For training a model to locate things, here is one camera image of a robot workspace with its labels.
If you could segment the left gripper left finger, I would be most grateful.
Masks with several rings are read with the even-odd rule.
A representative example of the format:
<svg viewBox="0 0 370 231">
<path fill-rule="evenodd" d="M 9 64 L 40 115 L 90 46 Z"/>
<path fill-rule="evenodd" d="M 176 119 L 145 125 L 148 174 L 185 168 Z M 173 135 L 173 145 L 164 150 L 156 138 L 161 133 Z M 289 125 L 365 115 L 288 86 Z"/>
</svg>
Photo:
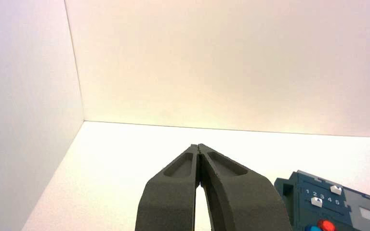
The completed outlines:
<svg viewBox="0 0 370 231">
<path fill-rule="evenodd" d="M 194 230 L 199 166 L 198 146 L 192 144 L 153 176 L 141 196 L 135 230 Z"/>
</svg>

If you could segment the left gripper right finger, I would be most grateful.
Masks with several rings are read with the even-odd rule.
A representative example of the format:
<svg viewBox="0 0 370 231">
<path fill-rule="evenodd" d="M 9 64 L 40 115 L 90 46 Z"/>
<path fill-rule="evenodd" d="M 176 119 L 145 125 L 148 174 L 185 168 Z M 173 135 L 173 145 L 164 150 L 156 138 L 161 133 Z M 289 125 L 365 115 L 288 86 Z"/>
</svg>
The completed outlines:
<svg viewBox="0 0 370 231">
<path fill-rule="evenodd" d="M 200 182 L 213 231 L 291 231 L 285 204 L 265 176 L 205 144 Z"/>
</svg>

